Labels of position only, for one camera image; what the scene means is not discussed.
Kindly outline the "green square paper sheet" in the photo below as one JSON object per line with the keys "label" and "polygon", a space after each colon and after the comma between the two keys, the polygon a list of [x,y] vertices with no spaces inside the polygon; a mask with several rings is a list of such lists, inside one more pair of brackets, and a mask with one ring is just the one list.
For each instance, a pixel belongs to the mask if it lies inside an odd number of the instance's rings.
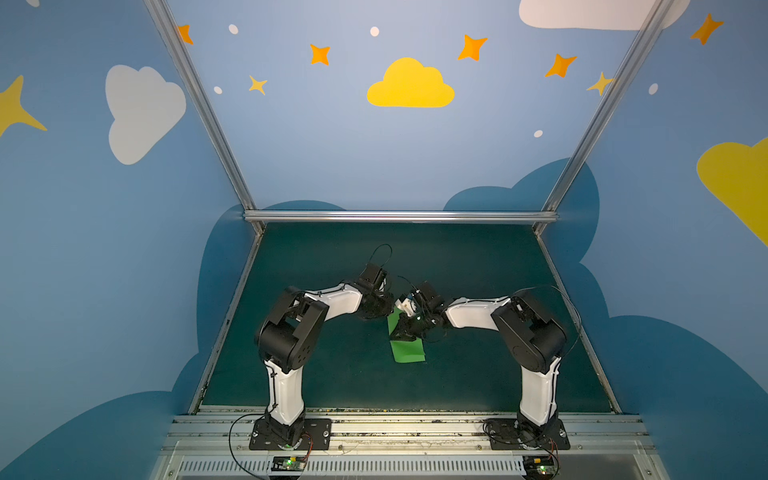
{"label": "green square paper sheet", "polygon": [[[387,316],[388,333],[392,334],[398,324],[401,311],[395,309]],[[426,361],[426,355],[421,339],[414,341],[391,340],[390,346],[396,363],[420,363]]]}

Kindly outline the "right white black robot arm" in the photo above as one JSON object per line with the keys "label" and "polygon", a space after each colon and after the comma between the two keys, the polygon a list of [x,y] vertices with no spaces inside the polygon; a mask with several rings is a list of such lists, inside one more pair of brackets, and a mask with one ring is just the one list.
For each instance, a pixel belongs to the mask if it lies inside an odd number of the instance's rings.
{"label": "right white black robot arm", "polygon": [[503,426],[489,420],[491,441],[522,449],[568,450],[570,441],[558,416],[559,368],[568,340],[565,329],[531,288],[492,299],[460,297],[446,302],[428,282],[394,302],[398,320],[390,338],[425,339],[435,328],[497,332],[521,368],[521,399],[516,420]]}

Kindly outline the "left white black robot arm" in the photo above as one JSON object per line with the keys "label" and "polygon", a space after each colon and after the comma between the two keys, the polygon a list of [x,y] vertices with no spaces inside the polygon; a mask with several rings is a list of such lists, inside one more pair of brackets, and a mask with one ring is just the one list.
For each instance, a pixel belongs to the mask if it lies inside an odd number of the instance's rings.
{"label": "left white black robot arm", "polygon": [[288,287],[269,311],[255,344],[269,383],[264,422],[280,447],[298,446],[305,433],[303,368],[325,323],[348,314],[364,320],[388,316],[394,309],[394,297],[388,291],[387,277],[384,267],[369,262],[354,281],[322,290]]}

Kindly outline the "left green circuit board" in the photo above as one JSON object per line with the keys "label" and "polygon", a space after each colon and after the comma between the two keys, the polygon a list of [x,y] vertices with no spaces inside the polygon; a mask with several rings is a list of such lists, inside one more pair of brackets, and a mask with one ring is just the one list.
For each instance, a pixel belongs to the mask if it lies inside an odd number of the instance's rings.
{"label": "left green circuit board", "polygon": [[307,466],[307,460],[304,457],[275,456],[272,459],[271,472],[303,472]]}

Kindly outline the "green circuit board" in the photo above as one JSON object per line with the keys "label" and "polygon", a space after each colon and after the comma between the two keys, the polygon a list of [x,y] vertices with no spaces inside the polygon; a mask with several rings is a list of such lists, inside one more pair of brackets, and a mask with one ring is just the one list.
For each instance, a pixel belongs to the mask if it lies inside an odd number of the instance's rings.
{"label": "green circuit board", "polygon": [[304,457],[275,456],[272,459],[271,472],[303,472],[307,466],[307,460]]}
{"label": "green circuit board", "polygon": [[524,456],[523,478],[527,480],[549,480],[558,473],[558,467],[551,456]]}

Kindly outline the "right green circuit board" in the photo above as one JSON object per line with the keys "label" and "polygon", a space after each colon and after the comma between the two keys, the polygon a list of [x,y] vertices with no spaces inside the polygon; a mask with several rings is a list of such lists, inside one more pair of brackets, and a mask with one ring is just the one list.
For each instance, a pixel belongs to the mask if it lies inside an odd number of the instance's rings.
{"label": "right green circuit board", "polygon": [[523,478],[527,480],[549,480],[558,473],[558,467],[551,456],[524,456]]}

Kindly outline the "aluminium back frame rail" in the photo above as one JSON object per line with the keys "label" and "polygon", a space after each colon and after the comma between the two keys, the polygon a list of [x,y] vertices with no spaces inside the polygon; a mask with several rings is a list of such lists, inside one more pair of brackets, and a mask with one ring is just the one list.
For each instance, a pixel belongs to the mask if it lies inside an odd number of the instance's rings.
{"label": "aluminium back frame rail", "polygon": [[554,223],[556,212],[246,210],[252,222],[536,224]]}

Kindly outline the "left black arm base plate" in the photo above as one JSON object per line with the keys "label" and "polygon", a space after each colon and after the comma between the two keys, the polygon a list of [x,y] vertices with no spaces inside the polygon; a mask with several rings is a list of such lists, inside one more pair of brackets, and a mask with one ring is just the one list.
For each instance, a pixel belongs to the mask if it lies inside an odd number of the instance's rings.
{"label": "left black arm base plate", "polygon": [[271,417],[258,419],[252,429],[248,448],[252,451],[328,450],[332,420],[300,417],[294,424],[280,424]]}

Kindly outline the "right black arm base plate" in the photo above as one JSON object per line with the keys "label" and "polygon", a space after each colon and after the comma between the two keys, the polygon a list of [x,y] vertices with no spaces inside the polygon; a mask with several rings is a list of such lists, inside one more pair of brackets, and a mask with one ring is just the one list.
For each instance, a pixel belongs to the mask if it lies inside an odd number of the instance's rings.
{"label": "right black arm base plate", "polygon": [[483,422],[483,433],[493,450],[569,450],[568,434],[563,422],[553,418],[543,426],[527,420],[489,418]]}

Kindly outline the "aluminium right floor rail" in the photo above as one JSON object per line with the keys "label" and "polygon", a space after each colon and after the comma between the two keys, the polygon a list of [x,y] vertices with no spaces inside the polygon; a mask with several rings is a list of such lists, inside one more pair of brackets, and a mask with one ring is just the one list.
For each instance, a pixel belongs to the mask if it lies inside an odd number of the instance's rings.
{"label": "aluminium right floor rail", "polygon": [[610,382],[605,373],[605,370],[594,350],[594,347],[592,345],[591,340],[589,339],[587,332],[584,329],[583,319],[581,317],[581,314],[579,310],[576,308],[576,306],[574,305],[569,295],[569,292],[566,289],[566,286],[561,278],[561,275],[557,269],[557,266],[555,265],[555,262],[552,256],[549,253],[547,246],[545,245],[545,242],[542,239],[541,234],[535,233],[534,236],[547,262],[549,270],[553,276],[553,279],[556,284],[556,289],[560,292],[560,295],[563,298],[566,308],[568,309],[569,315],[572,321],[574,322],[574,325],[578,334],[579,343],[582,345],[582,348],[584,349],[585,354],[588,357],[590,364],[596,373],[596,376],[602,386],[602,389],[609,399],[611,410],[615,414],[623,414],[623,410],[619,404],[619,401],[614,393],[612,386],[610,385]]}

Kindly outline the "aluminium floor rail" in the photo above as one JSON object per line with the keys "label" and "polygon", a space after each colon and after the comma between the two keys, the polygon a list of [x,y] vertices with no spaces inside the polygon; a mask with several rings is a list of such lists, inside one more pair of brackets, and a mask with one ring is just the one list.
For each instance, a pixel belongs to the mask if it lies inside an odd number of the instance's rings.
{"label": "aluminium floor rail", "polygon": [[578,334],[579,343],[582,345],[582,348],[584,349],[585,354],[588,357],[590,364],[596,373],[596,376],[602,386],[602,389],[609,399],[611,410],[615,414],[623,414],[623,410],[619,404],[619,401],[614,393],[612,386],[610,385],[610,382],[605,373],[605,370],[594,350],[594,347],[592,345],[591,340],[589,339],[587,332],[584,329],[583,319],[581,317],[581,314],[579,310],[576,308],[576,306],[574,305],[569,295],[569,292],[566,289],[566,286],[561,278],[561,275],[557,269],[557,266],[555,265],[555,262],[552,256],[549,253],[547,246],[545,245],[545,242],[542,239],[541,234],[535,233],[534,236],[547,262],[549,270],[553,276],[553,279],[556,284],[556,289],[560,292],[560,295],[563,298],[566,308],[568,309],[569,315],[572,321],[574,322],[574,325]]}
{"label": "aluminium floor rail", "polygon": [[238,305],[240,303],[240,300],[242,298],[245,286],[247,284],[251,269],[253,267],[255,258],[258,254],[261,242],[262,242],[263,234],[262,233],[256,233],[256,236],[251,244],[248,257],[246,259],[246,263],[244,264],[243,270],[241,272],[240,278],[238,280],[238,283],[236,285],[236,289],[234,290],[232,300],[229,304],[228,310],[226,312],[226,316],[224,317],[224,320],[222,322],[221,328],[219,329],[219,333],[216,338],[216,342],[214,343],[211,353],[208,357],[208,360],[206,362],[205,368],[202,372],[200,381],[198,383],[197,389],[195,391],[195,395],[193,396],[190,406],[187,409],[188,415],[196,415],[197,412],[200,409],[200,406],[202,405],[205,395],[208,391],[210,380],[212,378],[213,372],[215,370],[216,364],[218,362],[218,359],[220,357],[221,351],[224,347],[227,335],[229,333],[229,330],[231,328],[232,321],[234,319],[234,316],[236,314]]}

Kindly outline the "aluminium left floor rail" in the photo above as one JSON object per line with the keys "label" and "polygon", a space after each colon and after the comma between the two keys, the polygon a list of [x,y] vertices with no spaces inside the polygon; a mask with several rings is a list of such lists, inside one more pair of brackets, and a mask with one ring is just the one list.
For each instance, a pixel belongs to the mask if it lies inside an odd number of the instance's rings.
{"label": "aluminium left floor rail", "polygon": [[251,269],[253,267],[255,258],[258,254],[261,242],[262,242],[263,234],[262,233],[256,233],[256,236],[251,244],[248,257],[246,259],[246,263],[244,264],[243,270],[241,272],[240,278],[238,280],[238,283],[236,285],[236,289],[234,290],[232,300],[229,304],[228,310],[226,312],[226,316],[224,317],[224,320],[222,322],[221,328],[219,329],[219,333],[216,338],[216,342],[214,343],[211,353],[208,357],[208,360],[206,362],[205,368],[202,372],[200,381],[198,383],[197,389],[195,391],[195,395],[193,396],[190,406],[187,409],[188,415],[196,415],[197,412],[200,409],[200,406],[202,405],[205,395],[208,391],[210,380],[212,378],[213,372],[215,370],[216,364],[218,362],[218,359],[220,357],[221,351],[224,347],[227,335],[229,333],[229,330],[231,328],[232,321],[234,319],[234,316],[236,314],[238,305],[240,303],[240,300],[242,298],[245,286],[247,284]]}

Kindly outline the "aluminium right frame post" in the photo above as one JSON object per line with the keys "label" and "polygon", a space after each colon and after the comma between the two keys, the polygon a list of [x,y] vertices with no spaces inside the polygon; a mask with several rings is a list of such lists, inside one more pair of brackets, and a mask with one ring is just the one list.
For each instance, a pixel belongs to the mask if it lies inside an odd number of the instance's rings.
{"label": "aluminium right frame post", "polygon": [[557,221],[559,206],[580,170],[586,164],[589,155],[609,124],[623,96],[664,30],[664,22],[674,4],[675,2],[672,0],[655,1],[652,4],[646,19],[615,73],[614,81],[609,85],[608,92],[602,96],[584,135],[581,137],[542,207],[542,214],[545,214],[547,217],[553,217],[550,223]]}

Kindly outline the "aluminium frame post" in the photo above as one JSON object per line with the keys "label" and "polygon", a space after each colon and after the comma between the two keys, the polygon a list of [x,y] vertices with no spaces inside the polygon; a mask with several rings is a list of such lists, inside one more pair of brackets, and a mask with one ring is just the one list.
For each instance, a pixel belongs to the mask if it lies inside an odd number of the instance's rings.
{"label": "aluminium frame post", "polygon": [[652,4],[646,19],[615,73],[614,81],[609,85],[608,92],[602,96],[584,135],[581,137],[542,207],[542,214],[545,214],[547,217],[553,217],[550,223],[557,221],[559,206],[580,170],[586,164],[589,155],[609,124],[623,96],[664,30],[664,22],[674,4],[675,2],[672,0],[655,1]]}
{"label": "aluminium frame post", "polygon": [[244,213],[256,211],[257,207],[247,187],[242,171],[185,47],[185,42],[182,40],[168,2],[146,0],[144,4],[184,83]]}

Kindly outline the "aluminium left frame post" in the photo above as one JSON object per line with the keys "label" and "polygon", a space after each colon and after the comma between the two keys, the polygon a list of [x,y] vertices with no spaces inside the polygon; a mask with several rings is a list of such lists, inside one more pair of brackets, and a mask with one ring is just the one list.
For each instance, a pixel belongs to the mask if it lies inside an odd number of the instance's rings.
{"label": "aluminium left frame post", "polygon": [[256,211],[257,207],[247,187],[242,171],[185,47],[185,42],[182,40],[168,2],[146,0],[144,4],[184,83],[244,213]]}

